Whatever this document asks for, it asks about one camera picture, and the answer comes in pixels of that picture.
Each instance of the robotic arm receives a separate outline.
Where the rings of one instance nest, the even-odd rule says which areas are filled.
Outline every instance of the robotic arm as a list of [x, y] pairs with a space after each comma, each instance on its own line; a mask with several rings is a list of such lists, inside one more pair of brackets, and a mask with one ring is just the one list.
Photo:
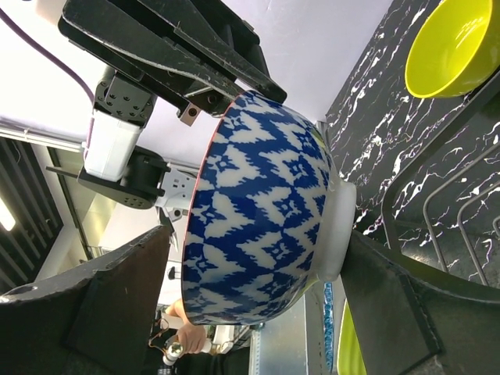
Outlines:
[[222, 116], [244, 89], [283, 102], [259, 37], [220, 0], [38, 0], [37, 11], [108, 65], [95, 89], [80, 184], [160, 221], [187, 214], [198, 171], [136, 146], [155, 103], [188, 126], [201, 111]]

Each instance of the black marble countertop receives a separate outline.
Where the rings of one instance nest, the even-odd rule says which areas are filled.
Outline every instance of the black marble countertop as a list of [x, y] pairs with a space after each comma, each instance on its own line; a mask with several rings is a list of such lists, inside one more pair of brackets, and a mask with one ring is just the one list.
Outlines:
[[[418, 99], [405, 88], [405, 62], [415, 36], [440, 0], [395, 0], [327, 114], [330, 148], [341, 176], [358, 188], [356, 229], [385, 242], [380, 204], [388, 185], [471, 95]], [[394, 214], [403, 252], [437, 266], [425, 229], [425, 198], [471, 163], [500, 136], [500, 95], [492, 100], [415, 175], [398, 196]], [[430, 207], [451, 273], [479, 282], [458, 231], [460, 206], [500, 180], [500, 152], [439, 194]], [[470, 240], [491, 285], [500, 285], [500, 252], [492, 229], [500, 215], [500, 188], [464, 216]]]

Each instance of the yellow bowl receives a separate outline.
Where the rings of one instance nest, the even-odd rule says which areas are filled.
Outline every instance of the yellow bowl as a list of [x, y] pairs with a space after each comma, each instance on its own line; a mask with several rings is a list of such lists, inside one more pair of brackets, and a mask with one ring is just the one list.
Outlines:
[[338, 375], [366, 375], [363, 355], [361, 354], [354, 321], [347, 302], [344, 305], [341, 334], [338, 342], [337, 372]]
[[444, 0], [416, 36], [405, 82], [417, 98], [460, 96], [500, 66], [500, 0]]

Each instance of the black wall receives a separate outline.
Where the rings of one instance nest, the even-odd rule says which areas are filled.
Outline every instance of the black wall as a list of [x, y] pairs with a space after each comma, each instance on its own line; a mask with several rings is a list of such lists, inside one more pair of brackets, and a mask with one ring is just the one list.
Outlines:
[[[362, 216], [358, 230], [382, 242], [385, 236], [380, 204], [387, 186], [468, 100], [467, 96], [418, 99], [405, 87], [409, 50], [439, 3], [440, 0], [395, 0], [327, 114], [336, 166], [358, 188]], [[425, 227], [425, 198], [497, 142], [499, 136], [500, 95], [409, 181], [393, 209], [398, 220]], [[438, 233], [456, 227], [459, 207], [478, 190], [483, 191], [498, 180], [499, 166], [500, 153], [491, 155], [437, 196], [430, 215]], [[483, 204], [478, 202], [467, 210], [467, 230], [492, 232], [491, 221], [498, 214], [500, 198], [492, 194]], [[403, 234], [408, 228], [399, 229]]]
[[0, 294], [37, 276], [63, 221], [30, 144], [0, 137], [0, 196], [16, 218], [0, 225]]

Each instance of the dish rack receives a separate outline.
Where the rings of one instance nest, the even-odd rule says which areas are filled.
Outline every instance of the dish rack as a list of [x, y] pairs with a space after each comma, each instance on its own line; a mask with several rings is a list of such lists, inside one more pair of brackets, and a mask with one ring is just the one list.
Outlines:
[[[479, 111], [482, 110], [491, 100], [500, 93], [500, 70], [494, 74], [490, 80], [480, 88], [476, 93], [470, 94], [470, 99], [466, 104], [460, 109], [459, 112], [451, 118], [448, 123], [446, 123], [439, 132], [430, 140], [430, 142], [423, 147], [420, 152], [411, 160], [409, 164], [406, 165], [404, 169], [395, 177], [392, 183], [388, 186], [385, 191], [384, 198], [382, 200], [382, 220], [384, 223], [384, 231], [387, 238], [388, 247], [392, 250], [401, 252], [401, 246], [399, 241], [398, 232], [396, 230], [396, 220], [393, 215], [393, 205], [395, 199], [400, 191], [403, 189], [404, 185], [408, 180], [415, 175], [419, 169], [424, 165], [424, 163], [430, 159], [438, 150], [440, 150], [447, 142], [452, 140], [454, 136], [460, 132], [460, 130], [467, 124], [469, 120], [472, 119]], [[426, 198], [423, 204], [423, 218], [427, 226], [427, 230], [430, 235], [430, 239], [434, 246], [434, 250], [439, 261], [441, 269], [449, 273], [449, 266], [445, 261], [443, 251], [438, 242], [438, 236], [434, 229], [432, 219], [430, 218], [429, 208], [431, 207], [432, 201], [443, 193], [447, 187], [455, 183], [457, 180], [462, 178], [467, 172], [471, 171], [473, 168], [480, 168], [480, 163], [485, 160], [488, 156], [492, 156], [495, 153], [500, 152], [500, 141], [496, 139], [493, 145], [488, 149], [483, 151], [478, 157], [476, 157], [469, 164], [465, 165], [462, 169], [456, 171], [452, 176], [446, 179], [439, 187], [434, 189]], [[494, 182], [489, 187], [483, 188], [482, 191], [478, 191], [475, 195], [468, 198], [465, 203], [461, 204], [458, 215], [457, 215], [457, 226], [462, 235], [462, 239], [466, 245], [467, 251], [470, 258], [473, 261], [474, 267], [477, 274], [479, 275], [480, 281], [483, 285], [489, 285], [486, 275], [484, 274], [484, 265], [480, 264], [477, 254], [474, 250], [474, 246], [466, 232], [465, 222], [463, 219], [463, 214], [465, 210], [472, 204], [485, 198], [487, 195], [500, 190], [500, 180]], [[500, 216], [496, 216], [491, 223], [491, 233], [495, 234], [500, 238]]]

